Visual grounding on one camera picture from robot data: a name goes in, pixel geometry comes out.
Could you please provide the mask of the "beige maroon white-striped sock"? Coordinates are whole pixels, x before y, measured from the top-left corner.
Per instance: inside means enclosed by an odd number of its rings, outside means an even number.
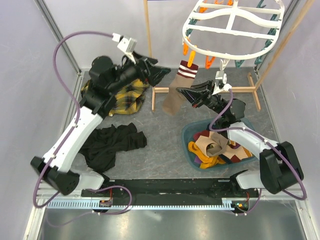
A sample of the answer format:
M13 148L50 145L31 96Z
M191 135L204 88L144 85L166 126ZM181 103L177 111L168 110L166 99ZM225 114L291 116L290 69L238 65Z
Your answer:
M166 98L163 101L162 110L171 116L174 116L181 108L185 97L177 91L178 88L189 88L196 77L199 66L182 60L179 64L177 74L171 84Z
M214 131L210 132L209 138L212 140L212 143L206 147L206 154L208 157L221 155L227 150L227 145L229 143L228 138L225 138L223 135Z

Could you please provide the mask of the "maroon beige striped sock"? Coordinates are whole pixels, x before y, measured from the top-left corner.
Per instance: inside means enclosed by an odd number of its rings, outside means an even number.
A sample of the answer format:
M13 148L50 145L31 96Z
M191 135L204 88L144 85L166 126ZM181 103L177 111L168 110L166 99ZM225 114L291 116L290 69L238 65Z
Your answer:
M206 137L201 135L196 141L195 145L201 150L201 152L205 155L207 155L207 147L213 144L214 141L210 137Z
M209 136L210 136L210 131L209 131L209 130L203 130L203 131L200 131L200 132L195 133L195 134L193 135L193 140L194 140L194 141L197 141L200 136L209 137Z
M229 140L222 153L218 155L226 164L236 164L254 155L242 145Z

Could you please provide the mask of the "white oval clip hanger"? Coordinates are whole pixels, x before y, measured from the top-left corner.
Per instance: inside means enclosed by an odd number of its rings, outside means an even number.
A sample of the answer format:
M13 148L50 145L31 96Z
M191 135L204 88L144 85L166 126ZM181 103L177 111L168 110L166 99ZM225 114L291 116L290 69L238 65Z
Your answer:
M221 59L221 67L224 68L229 61L234 61L238 68L241 64L250 59L258 59L267 54L275 46L279 39L283 25L285 4L281 0L276 0L276 8L266 8L262 6L261 0L256 7L241 6L237 0L231 0L227 4L223 1L208 3L206 0L199 0L182 26L182 54L189 55L187 64L191 66L196 53L207 57L206 64L212 65L216 58ZM228 17L225 27L213 27L199 25L200 21L213 20L218 17ZM267 29L267 33L254 32L252 30L236 30L233 28L236 18L245 19L251 24ZM192 32L200 31L206 33L221 34L227 37L244 37L250 39L264 40L265 44L261 50L254 53L231 54L198 47L191 43Z

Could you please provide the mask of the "maroon purple striped sock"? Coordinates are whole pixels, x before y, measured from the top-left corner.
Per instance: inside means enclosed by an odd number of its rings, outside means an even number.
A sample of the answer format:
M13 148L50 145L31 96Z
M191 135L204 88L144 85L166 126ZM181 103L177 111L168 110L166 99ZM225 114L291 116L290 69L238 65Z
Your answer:
M197 163L197 164L201 164L202 163L202 161L200 160L200 158L197 155L194 158L194 162Z

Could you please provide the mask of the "mustard yellow sock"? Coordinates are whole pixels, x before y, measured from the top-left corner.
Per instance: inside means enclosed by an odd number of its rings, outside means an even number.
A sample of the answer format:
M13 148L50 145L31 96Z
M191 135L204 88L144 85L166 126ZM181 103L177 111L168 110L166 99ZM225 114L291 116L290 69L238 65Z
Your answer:
M201 160L201 164L199 166L200 169L208 169L214 167L216 165L224 165L226 162L220 156L205 156L202 155L199 157Z
M202 152L195 142L190 141L188 143L188 150L194 153L203 163L208 162L208 157Z

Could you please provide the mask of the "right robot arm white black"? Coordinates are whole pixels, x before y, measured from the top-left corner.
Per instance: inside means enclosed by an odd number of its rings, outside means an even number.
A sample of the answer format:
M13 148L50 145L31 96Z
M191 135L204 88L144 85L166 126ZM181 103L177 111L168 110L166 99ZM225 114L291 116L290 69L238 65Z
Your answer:
M265 189L271 194L284 192L299 184L302 196L307 197L303 185L304 174L294 146L287 142L270 140L248 128L242 118L245 116L246 104L233 96L229 100L215 92L215 83L211 80L193 85L189 88L178 87L176 91L183 95L192 107L206 106L217 113L209 128L228 140L246 148L259 161L259 170L245 170L235 175L235 181L229 184L229 191L235 197L242 196L247 189Z

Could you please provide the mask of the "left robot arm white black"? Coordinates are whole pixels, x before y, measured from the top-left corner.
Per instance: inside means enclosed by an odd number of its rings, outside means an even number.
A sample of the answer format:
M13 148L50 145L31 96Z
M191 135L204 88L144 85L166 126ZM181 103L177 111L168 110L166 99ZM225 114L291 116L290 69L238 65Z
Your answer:
M89 135L109 115L116 104L116 94L123 87L135 80L154 87L171 71L157 63L157 59L136 52L133 59L123 56L121 65L105 55L92 61L90 83L74 119L44 156L35 156L30 162L42 180L64 196L75 189L92 189L99 197L109 193L110 185L102 175L74 172L72 163Z

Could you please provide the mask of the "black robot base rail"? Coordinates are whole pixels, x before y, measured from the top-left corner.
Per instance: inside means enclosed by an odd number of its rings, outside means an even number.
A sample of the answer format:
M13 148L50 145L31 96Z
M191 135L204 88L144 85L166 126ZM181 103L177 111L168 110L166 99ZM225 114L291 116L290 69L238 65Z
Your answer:
M164 178L164 179L115 179L103 187L121 186L121 189L91 192L82 190L82 197L112 197L115 203L127 205L132 195L132 204L145 205L217 205L223 198L256 198L258 190L241 189L228 178Z

